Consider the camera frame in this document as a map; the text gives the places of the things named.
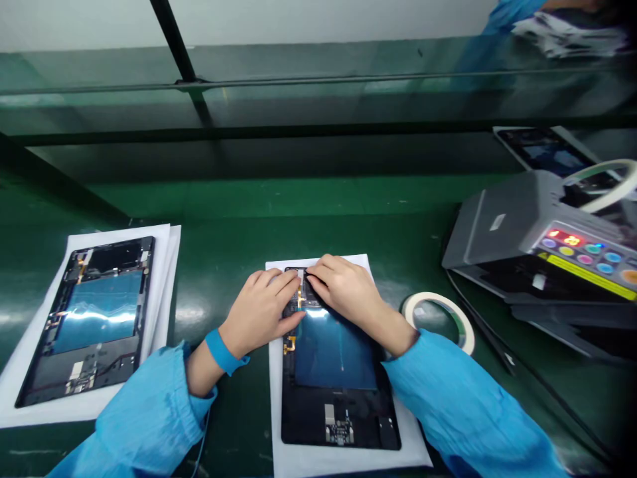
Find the person's left hand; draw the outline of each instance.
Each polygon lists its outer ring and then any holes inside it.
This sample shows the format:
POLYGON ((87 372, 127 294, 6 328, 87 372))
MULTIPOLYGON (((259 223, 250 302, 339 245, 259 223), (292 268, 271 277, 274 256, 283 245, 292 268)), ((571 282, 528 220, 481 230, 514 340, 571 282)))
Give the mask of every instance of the person's left hand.
POLYGON ((280 317, 300 283, 296 270, 282 273, 270 269, 252 274, 234 301, 228 318, 219 327, 219 335, 230 353, 240 359, 294 329, 305 315, 304 311, 280 317))

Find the white wall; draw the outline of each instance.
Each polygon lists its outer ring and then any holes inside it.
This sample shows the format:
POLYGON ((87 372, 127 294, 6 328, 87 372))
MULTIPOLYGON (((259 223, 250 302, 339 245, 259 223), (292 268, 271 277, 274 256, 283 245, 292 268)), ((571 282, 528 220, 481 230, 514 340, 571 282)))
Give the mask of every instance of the white wall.
MULTIPOLYGON (((171 0, 187 45, 477 35, 497 0, 171 0)), ((148 0, 0 0, 0 52, 164 46, 148 0)))

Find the green table surface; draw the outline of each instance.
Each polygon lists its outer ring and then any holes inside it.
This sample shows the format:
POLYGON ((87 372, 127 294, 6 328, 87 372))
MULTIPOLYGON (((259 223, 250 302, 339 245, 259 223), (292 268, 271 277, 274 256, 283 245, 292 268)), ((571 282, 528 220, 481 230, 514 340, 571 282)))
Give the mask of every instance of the green table surface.
MULTIPOLYGON (((382 297, 398 308, 409 295, 456 297, 440 267, 455 204, 505 176, 392 177, 101 185, 96 192, 147 222, 182 224, 169 343, 198 344, 225 319, 247 276, 268 260, 369 255, 382 297)), ((19 188, 0 188, 0 364, 22 336, 62 260, 66 236, 92 232, 77 217, 19 188)), ((607 444, 619 440, 629 370, 594 363, 514 320, 494 295, 459 285, 485 319, 533 364, 607 444)), ((201 477, 271 475, 267 347, 219 383, 201 477)), ((583 433, 526 372, 512 378, 477 336, 473 356, 549 434, 574 473, 602 471, 583 433)), ((94 428, 93 422, 0 430, 0 475, 46 474, 94 428)), ((192 450, 176 476, 190 476, 192 450)), ((436 470, 402 471, 446 475, 436 470)))

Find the black metal bar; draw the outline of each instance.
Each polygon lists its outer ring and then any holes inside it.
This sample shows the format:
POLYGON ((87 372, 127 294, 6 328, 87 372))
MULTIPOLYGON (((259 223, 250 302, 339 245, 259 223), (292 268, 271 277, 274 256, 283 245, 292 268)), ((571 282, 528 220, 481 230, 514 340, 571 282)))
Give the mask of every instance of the black metal bar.
POLYGON ((14 178, 21 187, 89 218, 120 228, 126 228, 133 222, 127 214, 2 133, 0 171, 5 173, 5 181, 7 177, 14 178))
POLYGON ((578 73, 599 73, 606 71, 618 71, 617 68, 543 68, 538 70, 517 70, 497 71, 497 72, 475 72, 475 73, 414 73, 414 74, 387 74, 387 75, 364 75, 364 76, 322 76, 316 78, 274 78, 268 80, 229 80, 221 82, 211 82, 195 78, 190 84, 142 84, 142 85, 120 85, 120 86, 80 86, 73 88, 31 88, 24 90, 0 90, 0 96, 14 96, 27 94, 81 94, 81 93, 105 93, 105 92, 128 92, 128 91, 155 91, 155 90, 181 90, 188 92, 198 90, 201 92, 211 88, 235 88, 241 86, 296 86, 307 84, 334 84, 334 83, 365 83, 365 82, 392 82, 406 80, 430 80, 434 78, 474 78, 485 76, 530 76, 543 74, 578 74, 578 73))
POLYGON ((192 101, 192 105, 197 112, 202 126, 205 128, 212 127, 212 115, 208 109, 208 104, 206 103, 203 92, 200 90, 188 91, 188 95, 190 96, 190 101, 192 101))
POLYGON ((110 131, 103 133, 71 133, 17 135, 12 139, 27 146, 89 145, 108 143, 178 143, 219 139, 273 139, 286 137, 361 136, 388 134, 457 133, 492 131, 493 125, 544 127, 556 124, 573 128, 637 127, 637 116, 591 116, 582 118, 507 118, 465 121, 426 121, 412 123, 363 123, 299 126, 255 126, 184 129, 151 129, 145 131, 110 131))
POLYGON ((168 0, 151 0, 151 5, 153 10, 155 10, 157 21, 164 32, 164 37, 166 37, 166 42, 171 49, 177 68, 179 68, 182 81, 187 83, 197 82, 198 80, 194 74, 194 68, 190 62, 186 45, 181 38, 171 4, 168 0))

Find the white tape roll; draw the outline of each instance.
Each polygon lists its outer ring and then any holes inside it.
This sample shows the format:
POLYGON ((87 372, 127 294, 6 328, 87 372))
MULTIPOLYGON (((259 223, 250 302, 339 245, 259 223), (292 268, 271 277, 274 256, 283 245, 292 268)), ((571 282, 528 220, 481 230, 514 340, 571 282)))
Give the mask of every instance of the white tape roll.
POLYGON ((473 333, 473 327, 471 327, 471 323, 466 318, 464 312, 462 312, 462 309, 446 297, 433 292, 419 292, 412 295, 405 301, 401 311, 403 316, 407 319, 407 322, 409 322, 414 329, 416 328, 413 320, 413 311, 419 303, 424 301, 437 304, 449 312, 458 326, 458 332, 460 335, 458 346, 467 355, 471 355, 473 350, 476 348, 476 336, 473 333))
POLYGON ((637 161, 632 159, 613 159, 612 161, 605 161, 604 163, 599 163, 582 169, 581 171, 577 171, 575 174, 564 178, 563 184, 565 186, 571 186, 582 179, 619 168, 628 168, 628 172, 626 173, 626 176, 624 176, 622 182, 617 184, 617 186, 612 188, 602 197, 594 199, 580 207, 582 211, 590 212, 592 214, 616 203, 635 190, 637 187, 637 161))

